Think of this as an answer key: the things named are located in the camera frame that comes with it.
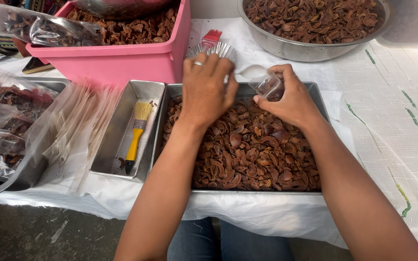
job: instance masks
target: yellow handle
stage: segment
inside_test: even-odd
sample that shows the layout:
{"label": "yellow handle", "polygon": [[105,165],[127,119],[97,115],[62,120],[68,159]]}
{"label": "yellow handle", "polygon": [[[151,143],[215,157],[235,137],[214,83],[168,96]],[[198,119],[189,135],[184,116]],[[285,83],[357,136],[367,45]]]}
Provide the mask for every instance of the yellow handle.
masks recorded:
{"label": "yellow handle", "polygon": [[130,148],[128,149],[127,157],[125,157],[125,160],[136,159],[136,151],[138,149],[138,140],[140,139],[140,136],[142,133],[143,133],[142,129],[133,129],[133,140],[131,141]]}

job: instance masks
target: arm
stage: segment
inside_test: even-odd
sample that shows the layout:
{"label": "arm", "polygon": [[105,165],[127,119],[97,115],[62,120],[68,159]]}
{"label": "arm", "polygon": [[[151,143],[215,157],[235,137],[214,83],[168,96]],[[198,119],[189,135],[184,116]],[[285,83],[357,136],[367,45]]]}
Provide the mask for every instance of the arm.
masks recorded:
{"label": "arm", "polygon": [[204,66],[193,64],[194,58],[184,62],[182,112],[130,211],[114,261],[166,260],[188,204],[202,137],[233,104],[238,89],[233,63],[204,53],[196,60]]}
{"label": "arm", "polygon": [[270,69],[285,80],[283,98],[254,100],[303,130],[319,169],[323,197],[354,259],[418,261],[418,243],[411,231],[322,117],[291,65]]}

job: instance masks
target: metal tray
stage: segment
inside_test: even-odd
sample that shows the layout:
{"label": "metal tray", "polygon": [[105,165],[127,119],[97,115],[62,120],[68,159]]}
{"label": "metal tray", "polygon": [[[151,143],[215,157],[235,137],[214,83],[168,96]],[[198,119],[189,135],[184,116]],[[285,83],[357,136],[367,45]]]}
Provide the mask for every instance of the metal tray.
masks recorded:
{"label": "metal tray", "polygon": [[[143,183],[149,173],[153,141],[156,135],[159,106],[164,93],[165,84],[149,81],[131,80],[124,89],[111,121],[90,167],[90,173],[117,177]],[[135,115],[133,109],[137,101],[157,104],[149,115],[143,134],[138,141],[135,165],[130,175],[125,168],[120,168],[119,157],[125,159],[131,140]]]}
{"label": "metal tray", "polygon": [[[305,82],[304,83],[311,95],[312,100],[317,105],[317,108],[321,112],[322,116],[330,122],[330,119],[327,114],[327,109],[325,108],[324,102],[322,100],[321,93],[319,91],[319,87],[316,83],[313,82]],[[182,84],[169,84],[164,92],[164,96],[161,102],[161,109],[159,112],[159,120],[157,122],[157,132],[156,137],[154,139],[154,149],[152,152],[151,158],[151,166],[150,169],[153,167],[154,163],[156,163],[157,158],[161,154],[161,148],[163,145],[163,125],[167,122],[167,110],[168,104],[171,99],[182,95]],[[245,98],[252,98],[256,95],[251,86],[247,83],[240,83],[238,87],[238,92],[236,93],[237,99],[245,99]],[[234,191],[234,190],[199,190],[199,189],[192,189],[191,193],[194,194],[206,194],[206,193],[217,193],[217,194],[233,194],[233,193],[248,193],[248,194],[292,194],[292,195],[322,195],[321,192],[283,192],[283,191]]]}
{"label": "metal tray", "polygon": [[[56,92],[61,92],[70,81],[67,79],[61,78],[42,78],[42,77],[24,77],[27,80],[33,81],[39,85],[47,87]],[[33,162],[33,158],[29,155],[26,155],[19,166],[15,170],[14,175],[12,175],[7,181],[1,184],[0,182],[0,192],[4,190],[8,191],[21,191],[33,187],[43,174],[44,170],[48,166],[48,161],[43,159],[41,160],[36,167]]]}

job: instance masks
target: jeans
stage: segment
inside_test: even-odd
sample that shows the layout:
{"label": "jeans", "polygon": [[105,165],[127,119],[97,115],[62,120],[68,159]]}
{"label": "jeans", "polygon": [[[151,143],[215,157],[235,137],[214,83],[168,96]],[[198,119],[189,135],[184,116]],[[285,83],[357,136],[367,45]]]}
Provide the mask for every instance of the jeans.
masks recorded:
{"label": "jeans", "polygon": [[221,222],[221,243],[211,218],[181,221],[167,261],[294,261],[286,237],[264,236]]}

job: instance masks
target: clear plastic cup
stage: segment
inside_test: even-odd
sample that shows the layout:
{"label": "clear plastic cup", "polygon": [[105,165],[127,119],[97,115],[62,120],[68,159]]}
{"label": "clear plastic cup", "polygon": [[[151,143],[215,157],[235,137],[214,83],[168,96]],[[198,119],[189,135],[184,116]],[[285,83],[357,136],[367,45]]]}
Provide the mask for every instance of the clear plastic cup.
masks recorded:
{"label": "clear plastic cup", "polygon": [[267,69],[267,74],[252,78],[248,85],[251,86],[257,94],[268,101],[279,101],[285,92],[285,86],[277,75]]}

